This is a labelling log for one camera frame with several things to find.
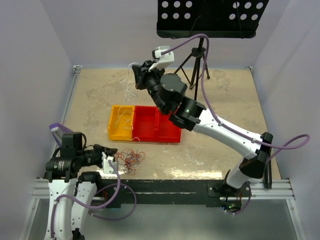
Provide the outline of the yellow plastic bin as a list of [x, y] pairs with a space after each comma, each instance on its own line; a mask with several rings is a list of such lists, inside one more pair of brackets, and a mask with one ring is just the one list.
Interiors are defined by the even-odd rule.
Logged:
[[113, 105], [108, 123], [108, 138], [111, 141], [131, 141], [133, 139], [134, 105]]

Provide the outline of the red double compartment bin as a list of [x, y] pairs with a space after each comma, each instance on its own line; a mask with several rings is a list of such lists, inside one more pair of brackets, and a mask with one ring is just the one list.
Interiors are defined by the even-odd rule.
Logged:
[[136, 105], [132, 121], [132, 140], [151, 143], [180, 143], [182, 130], [155, 106]]

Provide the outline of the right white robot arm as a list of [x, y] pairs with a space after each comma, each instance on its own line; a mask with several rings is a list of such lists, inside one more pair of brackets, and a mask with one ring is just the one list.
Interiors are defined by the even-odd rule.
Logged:
[[261, 179], [271, 154], [273, 136], [247, 131], [218, 116], [207, 106], [185, 95], [187, 85], [175, 73], [153, 67], [154, 62], [132, 65], [135, 87], [147, 90], [157, 109], [180, 129], [209, 136], [234, 149], [243, 159], [231, 170], [223, 183], [223, 192], [235, 196], [250, 179]]

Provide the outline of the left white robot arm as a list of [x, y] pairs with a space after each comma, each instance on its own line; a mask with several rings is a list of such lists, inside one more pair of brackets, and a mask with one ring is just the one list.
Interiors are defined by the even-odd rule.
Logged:
[[82, 228], [89, 210], [106, 207], [117, 196], [101, 206], [93, 206], [94, 196], [104, 190], [102, 177], [97, 171], [79, 173], [81, 168], [97, 166], [107, 174], [119, 175], [116, 148], [99, 144], [88, 149], [82, 132], [62, 135], [61, 145], [45, 165], [44, 178], [48, 181], [49, 210], [45, 232], [46, 240], [83, 240]]

